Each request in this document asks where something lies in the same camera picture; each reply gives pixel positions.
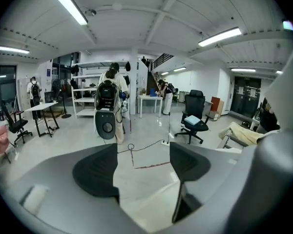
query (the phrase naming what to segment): black seat pad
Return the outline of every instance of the black seat pad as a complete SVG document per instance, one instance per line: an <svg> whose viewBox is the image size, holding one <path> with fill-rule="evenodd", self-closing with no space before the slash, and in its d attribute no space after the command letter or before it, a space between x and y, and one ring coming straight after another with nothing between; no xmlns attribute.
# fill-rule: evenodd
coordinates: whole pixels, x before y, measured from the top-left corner
<svg viewBox="0 0 293 234"><path fill-rule="evenodd" d="M26 119L18 120L17 122L13 123L12 127L10 127L10 131L13 133L16 133L18 131L18 129L22 128L27 123L28 123L28 120L26 120Z"/></svg>
<svg viewBox="0 0 293 234"><path fill-rule="evenodd" d="M207 131L209 129L209 127L203 121L200 121L195 125L191 125L190 123L187 123L185 121L184 124L185 124L186 128L188 128L190 130L194 130L196 132L204 132L204 131Z"/></svg>

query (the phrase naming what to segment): white ceiling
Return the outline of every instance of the white ceiling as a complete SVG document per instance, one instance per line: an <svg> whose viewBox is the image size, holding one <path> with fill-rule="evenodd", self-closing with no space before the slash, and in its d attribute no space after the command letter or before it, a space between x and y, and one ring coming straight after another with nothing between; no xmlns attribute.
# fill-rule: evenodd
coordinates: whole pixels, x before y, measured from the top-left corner
<svg viewBox="0 0 293 234"><path fill-rule="evenodd" d="M293 49L293 33L283 30L285 16L274 0L75 2L83 12L97 11L86 16L87 26L80 26L57 0L14 0L0 21L0 45L28 49L37 62L85 49L138 47L141 53L167 53L203 64L248 63L263 77L270 76L268 70L282 69ZM116 3L121 10L114 9ZM243 36L198 48L199 41L233 27Z"/></svg>

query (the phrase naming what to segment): white pants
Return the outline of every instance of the white pants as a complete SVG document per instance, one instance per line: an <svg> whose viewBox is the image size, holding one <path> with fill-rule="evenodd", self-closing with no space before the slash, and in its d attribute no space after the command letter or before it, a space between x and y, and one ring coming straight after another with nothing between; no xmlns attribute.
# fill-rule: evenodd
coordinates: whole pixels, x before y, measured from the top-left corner
<svg viewBox="0 0 293 234"><path fill-rule="evenodd" d="M121 115L121 110L119 110L119 106L116 106L114 109L115 120L116 120L116 129L115 136L117 144L121 145L124 141L124 132L123 132L123 119Z"/></svg>
<svg viewBox="0 0 293 234"><path fill-rule="evenodd" d="M164 110L163 110L164 115L168 115L170 113L171 102L172 102L172 93L166 94L165 101L164 101Z"/></svg>

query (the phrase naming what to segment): power strip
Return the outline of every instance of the power strip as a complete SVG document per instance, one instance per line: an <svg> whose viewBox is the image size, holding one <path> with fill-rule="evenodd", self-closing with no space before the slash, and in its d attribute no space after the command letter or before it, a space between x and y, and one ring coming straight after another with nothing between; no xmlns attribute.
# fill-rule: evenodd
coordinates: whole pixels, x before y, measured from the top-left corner
<svg viewBox="0 0 293 234"><path fill-rule="evenodd" d="M167 146L167 147L170 147L170 143L165 142L164 140L161 142L161 145L163 145L163 146Z"/></svg>

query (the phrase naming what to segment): black pants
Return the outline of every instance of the black pants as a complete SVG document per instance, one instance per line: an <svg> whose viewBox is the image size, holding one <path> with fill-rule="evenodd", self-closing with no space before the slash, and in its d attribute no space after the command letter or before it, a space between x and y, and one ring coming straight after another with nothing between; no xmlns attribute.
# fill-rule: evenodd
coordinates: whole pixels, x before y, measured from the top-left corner
<svg viewBox="0 0 293 234"><path fill-rule="evenodd" d="M34 107L34 106L37 106L37 105L39 105L39 100L37 100L37 99L31 99L30 100L30 106L31 107ZM36 119L37 118L37 116L38 116L38 118L41 118L41 114L40 114L40 111L31 111L32 112L32 114L33 114L33 119Z"/></svg>

